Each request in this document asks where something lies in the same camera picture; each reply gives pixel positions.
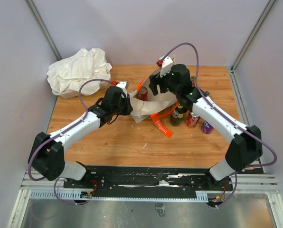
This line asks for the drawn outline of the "canvas tote bag orange handles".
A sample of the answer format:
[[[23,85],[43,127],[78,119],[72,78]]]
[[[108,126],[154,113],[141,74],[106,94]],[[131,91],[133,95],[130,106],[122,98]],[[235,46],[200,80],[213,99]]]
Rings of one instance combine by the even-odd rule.
[[[147,117],[150,117],[158,130],[166,137],[171,137],[173,132],[169,130],[160,120],[162,117],[168,116],[172,113],[177,105],[177,99],[174,94],[167,92],[154,96],[149,89],[149,76],[144,78],[137,88],[130,92],[130,101],[133,107],[131,117],[136,123],[140,123]],[[138,98],[138,92],[141,87],[148,89],[148,101],[142,101]]]

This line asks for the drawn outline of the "red cola can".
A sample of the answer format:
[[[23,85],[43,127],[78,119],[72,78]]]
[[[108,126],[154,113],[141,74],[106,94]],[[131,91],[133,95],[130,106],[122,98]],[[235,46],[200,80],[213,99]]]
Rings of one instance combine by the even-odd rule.
[[[186,118],[186,125],[190,128],[194,128],[200,120],[200,116],[195,114],[194,112],[189,112]]]

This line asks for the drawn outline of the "purple soda can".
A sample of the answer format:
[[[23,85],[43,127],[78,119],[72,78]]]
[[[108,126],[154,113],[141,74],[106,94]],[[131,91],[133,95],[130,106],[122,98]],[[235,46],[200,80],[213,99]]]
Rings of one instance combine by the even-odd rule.
[[[207,121],[205,121],[201,126],[202,133],[211,134],[214,130],[214,127]]]

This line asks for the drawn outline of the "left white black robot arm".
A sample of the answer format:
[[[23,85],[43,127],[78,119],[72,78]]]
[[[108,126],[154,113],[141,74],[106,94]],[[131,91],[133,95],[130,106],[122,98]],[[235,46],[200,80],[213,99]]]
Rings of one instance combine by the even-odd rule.
[[[110,86],[103,98],[98,99],[72,123],[50,134],[39,133],[35,137],[28,159],[30,179],[37,181],[37,178],[34,178],[31,173],[31,170],[34,169],[48,181],[70,178],[75,180],[79,187],[88,187],[91,183],[91,176],[87,173],[87,168],[77,161],[66,161],[65,153],[85,135],[105,124],[112,124],[118,116],[127,116],[132,112],[127,88],[126,81]]]

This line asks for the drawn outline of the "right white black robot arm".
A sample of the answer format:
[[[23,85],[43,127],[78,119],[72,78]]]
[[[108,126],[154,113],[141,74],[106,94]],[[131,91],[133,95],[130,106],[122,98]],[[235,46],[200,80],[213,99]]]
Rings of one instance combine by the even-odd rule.
[[[149,77],[153,95],[170,92],[181,106],[200,116],[217,130],[228,142],[225,157],[210,167],[205,173],[205,186],[216,190],[222,180],[238,171],[242,171],[259,159],[263,154],[260,129],[239,122],[199,88],[197,81],[192,81],[190,72],[184,64],[175,64],[168,70]]]

